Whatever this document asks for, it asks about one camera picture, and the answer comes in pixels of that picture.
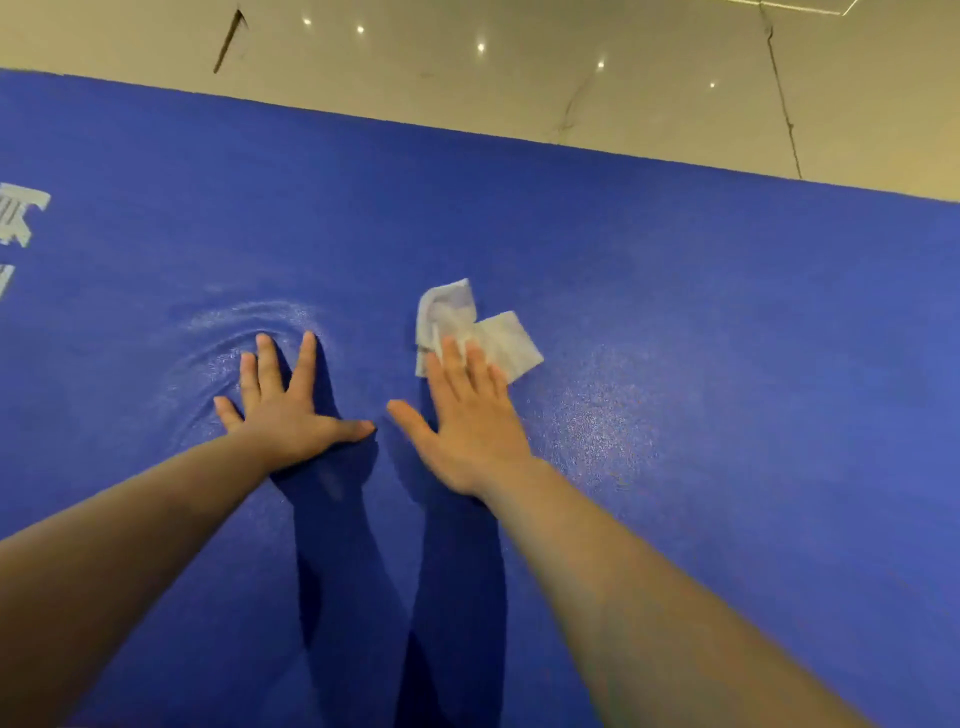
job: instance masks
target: forearm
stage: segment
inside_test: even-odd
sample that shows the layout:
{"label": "forearm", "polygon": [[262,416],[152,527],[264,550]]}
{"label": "forearm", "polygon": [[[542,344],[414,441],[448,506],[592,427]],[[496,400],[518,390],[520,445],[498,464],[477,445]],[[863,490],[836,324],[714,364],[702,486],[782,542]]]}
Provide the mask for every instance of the forearm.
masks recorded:
{"label": "forearm", "polygon": [[610,726],[866,723],[544,463],[485,495]]}
{"label": "forearm", "polygon": [[266,475],[218,438],[0,542],[0,723],[62,719]]}

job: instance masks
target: pinky finger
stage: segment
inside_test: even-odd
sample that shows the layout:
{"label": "pinky finger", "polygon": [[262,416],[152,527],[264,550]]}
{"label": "pinky finger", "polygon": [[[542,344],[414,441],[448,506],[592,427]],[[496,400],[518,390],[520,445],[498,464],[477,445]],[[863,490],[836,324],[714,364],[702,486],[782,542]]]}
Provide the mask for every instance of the pinky finger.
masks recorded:
{"label": "pinky finger", "polygon": [[237,408],[226,397],[214,397],[213,408],[217,411],[217,417],[220,418],[220,422],[224,424],[227,432],[243,424],[243,420],[237,414]]}
{"label": "pinky finger", "polygon": [[502,369],[496,366],[496,364],[491,364],[489,369],[490,379],[493,380],[493,391],[496,394],[496,398],[498,400],[504,400],[509,404],[510,395],[507,394],[507,376],[503,373]]}

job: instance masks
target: folded paper towel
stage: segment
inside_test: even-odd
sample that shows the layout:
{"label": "folded paper towel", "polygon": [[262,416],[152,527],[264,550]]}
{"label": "folded paper towel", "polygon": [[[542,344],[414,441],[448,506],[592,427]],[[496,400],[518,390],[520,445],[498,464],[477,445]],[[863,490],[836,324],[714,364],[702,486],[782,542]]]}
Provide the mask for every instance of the folded paper towel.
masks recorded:
{"label": "folded paper towel", "polygon": [[443,358],[440,342],[445,336],[455,337],[461,352],[468,339],[476,339],[487,353],[487,360],[503,370],[511,383],[543,361],[513,311],[477,321],[477,307],[467,279],[431,288],[420,298],[417,376],[426,376],[423,357],[427,352],[436,352]]}

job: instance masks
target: glossy floor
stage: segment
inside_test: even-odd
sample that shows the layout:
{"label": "glossy floor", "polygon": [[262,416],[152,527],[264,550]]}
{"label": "glossy floor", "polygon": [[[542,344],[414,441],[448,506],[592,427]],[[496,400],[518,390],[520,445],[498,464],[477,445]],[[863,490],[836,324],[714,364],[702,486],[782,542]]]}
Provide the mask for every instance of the glossy floor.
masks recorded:
{"label": "glossy floor", "polygon": [[0,0],[0,66],[960,200],[955,0],[247,0],[214,74],[236,10]]}

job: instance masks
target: bare skin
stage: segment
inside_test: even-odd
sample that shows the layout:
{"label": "bare skin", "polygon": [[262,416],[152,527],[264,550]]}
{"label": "bare skin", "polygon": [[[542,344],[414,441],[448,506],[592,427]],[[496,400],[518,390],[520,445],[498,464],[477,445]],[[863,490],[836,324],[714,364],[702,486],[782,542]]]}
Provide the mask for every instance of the bare skin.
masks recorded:
{"label": "bare skin", "polygon": [[[284,392],[274,344],[244,354],[227,434],[0,542],[0,724],[56,726],[226,518],[275,470],[370,422],[320,417],[316,339]],[[475,345],[427,359],[440,418],[388,409],[452,491],[483,499],[526,557],[610,726],[867,723],[723,602],[534,457],[506,381]]]}

